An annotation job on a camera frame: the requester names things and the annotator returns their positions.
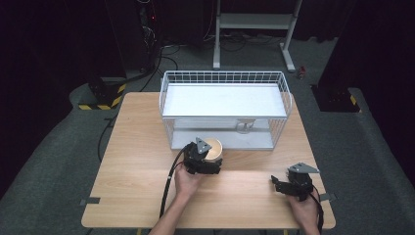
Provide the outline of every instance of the forearm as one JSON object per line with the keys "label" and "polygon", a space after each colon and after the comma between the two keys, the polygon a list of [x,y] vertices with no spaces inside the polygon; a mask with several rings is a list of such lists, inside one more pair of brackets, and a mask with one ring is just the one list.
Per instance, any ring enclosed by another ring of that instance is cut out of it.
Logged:
{"label": "forearm", "polygon": [[169,235],[174,234],[179,219],[184,212],[189,199],[186,197],[175,197],[163,214],[160,220],[153,227],[150,235]]}
{"label": "forearm", "polygon": [[302,226],[305,235],[320,235],[317,226]]}

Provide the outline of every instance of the metal stand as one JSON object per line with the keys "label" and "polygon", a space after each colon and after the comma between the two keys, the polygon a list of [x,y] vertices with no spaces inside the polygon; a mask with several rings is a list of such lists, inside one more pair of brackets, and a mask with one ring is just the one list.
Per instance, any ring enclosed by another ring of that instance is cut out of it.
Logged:
{"label": "metal stand", "polygon": [[217,0],[216,33],[213,52],[213,69],[220,70],[220,29],[221,28],[258,28],[258,29],[286,29],[287,36],[284,43],[280,44],[287,69],[294,72],[293,60],[288,47],[299,17],[302,0],[297,0],[292,14],[221,14],[220,0]]}

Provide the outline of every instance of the wire basket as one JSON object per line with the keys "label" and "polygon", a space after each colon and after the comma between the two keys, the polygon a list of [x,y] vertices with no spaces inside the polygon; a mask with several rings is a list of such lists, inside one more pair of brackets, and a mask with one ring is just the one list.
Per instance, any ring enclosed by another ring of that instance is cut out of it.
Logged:
{"label": "wire basket", "polygon": [[218,139],[224,149],[272,150],[292,109],[281,71],[164,73],[160,112],[171,149]]}

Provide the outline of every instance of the wooden table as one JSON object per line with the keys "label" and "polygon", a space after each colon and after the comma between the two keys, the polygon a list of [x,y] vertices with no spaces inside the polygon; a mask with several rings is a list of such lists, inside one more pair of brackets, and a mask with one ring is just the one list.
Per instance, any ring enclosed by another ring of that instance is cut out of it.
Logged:
{"label": "wooden table", "polygon": [[[85,227],[150,228],[159,219],[168,171],[178,151],[169,148],[159,112],[159,94],[125,95],[95,180],[82,224]],[[282,181],[287,167],[303,162],[316,167],[296,103],[273,151],[223,151],[219,174],[208,175],[181,217],[178,228],[291,229],[294,221],[285,196],[275,191],[271,174]],[[325,192],[319,174],[313,184]],[[166,207],[175,194],[172,180]],[[323,228],[336,224],[328,201],[322,202]]]}

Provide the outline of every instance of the yellow and black tape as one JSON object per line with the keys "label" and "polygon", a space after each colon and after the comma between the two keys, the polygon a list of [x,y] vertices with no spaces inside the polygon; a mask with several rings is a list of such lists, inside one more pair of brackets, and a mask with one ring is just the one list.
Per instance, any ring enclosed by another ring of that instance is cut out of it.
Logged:
{"label": "yellow and black tape", "polygon": [[356,99],[354,98],[354,96],[350,95],[350,101],[351,101],[351,103],[352,103],[354,106],[356,106],[356,105],[357,105],[357,101],[356,101]]}
{"label": "yellow and black tape", "polygon": [[78,104],[78,107],[81,110],[112,110],[115,109],[116,106],[121,101],[122,93],[125,90],[126,84],[121,85],[117,92],[115,97],[113,98],[113,101],[109,104]]}

